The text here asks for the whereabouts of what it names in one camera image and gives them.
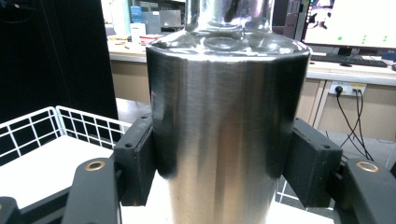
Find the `monitor screen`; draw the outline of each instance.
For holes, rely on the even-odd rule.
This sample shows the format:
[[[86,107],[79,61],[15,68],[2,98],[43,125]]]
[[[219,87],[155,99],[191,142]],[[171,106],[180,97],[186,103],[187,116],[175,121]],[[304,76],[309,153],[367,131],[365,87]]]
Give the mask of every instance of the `monitor screen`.
[[[395,0],[309,0],[302,42],[358,49],[396,49]]]

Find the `brass insert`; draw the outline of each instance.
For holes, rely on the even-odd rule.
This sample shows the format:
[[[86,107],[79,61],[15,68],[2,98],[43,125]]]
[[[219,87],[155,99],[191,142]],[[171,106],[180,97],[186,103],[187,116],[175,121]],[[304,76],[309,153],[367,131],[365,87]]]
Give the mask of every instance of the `brass insert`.
[[[356,165],[359,168],[361,168],[362,170],[367,171],[367,172],[372,172],[372,173],[379,172],[379,168],[376,165],[374,165],[370,162],[367,162],[367,161],[358,161],[358,162],[356,162]]]
[[[87,171],[97,171],[102,169],[105,166],[105,162],[104,161],[93,161],[90,164],[88,164],[85,169]]]

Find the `black cable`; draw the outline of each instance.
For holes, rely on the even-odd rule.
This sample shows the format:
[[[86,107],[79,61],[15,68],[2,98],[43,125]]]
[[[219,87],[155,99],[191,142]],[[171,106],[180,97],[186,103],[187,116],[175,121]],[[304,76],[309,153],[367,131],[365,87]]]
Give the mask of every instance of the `black cable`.
[[[362,110],[363,110],[363,103],[364,103],[364,101],[363,101],[363,94],[362,94],[361,90],[358,90],[358,91],[356,92],[356,97],[357,97],[357,98],[359,98],[358,92],[361,94],[361,111],[362,111]],[[366,145],[364,144],[363,133],[362,133],[362,131],[361,131],[361,111],[360,111],[360,112],[358,111],[358,121],[359,121],[359,133],[361,134],[362,146],[363,146],[364,152],[366,153],[366,155],[367,155],[367,157],[369,158],[369,160],[374,161],[372,155],[369,153],[369,151],[368,151],[367,148],[366,148]]]
[[[352,132],[355,132],[356,128],[358,127],[358,123],[359,123],[360,116],[361,116],[361,111],[363,110],[363,108],[361,110],[359,110],[359,97],[358,97],[358,93],[356,91],[355,91],[355,93],[356,93],[356,106],[358,108],[358,118],[356,119],[355,126],[353,127]],[[352,133],[350,133],[346,136],[346,140],[343,142],[343,144],[341,144],[340,147],[342,147],[347,142],[347,140],[350,140],[350,142],[356,147],[356,145],[353,143],[352,139],[350,139],[351,135],[352,135]]]
[[[338,106],[340,107],[341,113],[343,114],[343,116],[344,116],[344,118],[345,118],[345,120],[346,120],[346,124],[347,124],[349,130],[352,131],[353,136],[356,137],[356,139],[358,140],[358,142],[359,142],[359,143],[361,144],[361,146],[362,146],[361,140],[360,140],[359,137],[355,134],[355,131],[353,131],[352,127],[351,127],[350,124],[349,124],[349,120],[347,119],[347,115],[346,115],[346,113],[344,112],[343,107],[341,107],[339,95],[338,95],[336,98],[337,98],[337,104],[338,104]]]
[[[325,133],[326,133],[326,136],[327,136],[327,138],[328,138],[328,139],[330,139],[328,132],[327,132],[327,131],[325,131]],[[349,160],[349,158],[348,158],[348,157],[346,157],[346,156],[344,155],[344,153],[342,154],[342,157],[344,157],[346,160]]]

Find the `power outlet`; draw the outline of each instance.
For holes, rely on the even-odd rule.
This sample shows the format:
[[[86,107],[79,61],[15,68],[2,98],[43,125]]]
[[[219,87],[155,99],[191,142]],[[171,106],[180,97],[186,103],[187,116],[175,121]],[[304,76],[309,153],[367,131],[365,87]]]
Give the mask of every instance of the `power outlet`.
[[[337,94],[335,88],[340,86],[343,88],[341,95],[348,95],[348,96],[356,96],[356,93],[353,90],[361,90],[359,95],[363,95],[364,91],[366,90],[367,84],[364,83],[356,83],[356,82],[345,82],[345,81],[333,81],[332,85],[330,86],[329,93],[330,94]]]

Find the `metal thermos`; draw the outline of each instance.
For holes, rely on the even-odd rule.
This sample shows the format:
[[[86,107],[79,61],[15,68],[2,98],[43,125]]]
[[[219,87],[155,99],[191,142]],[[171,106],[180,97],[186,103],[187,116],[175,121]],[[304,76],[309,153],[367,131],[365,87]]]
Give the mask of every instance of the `metal thermos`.
[[[271,32],[269,0],[187,0],[147,47],[158,170],[177,224],[263,223],[310,49]]]

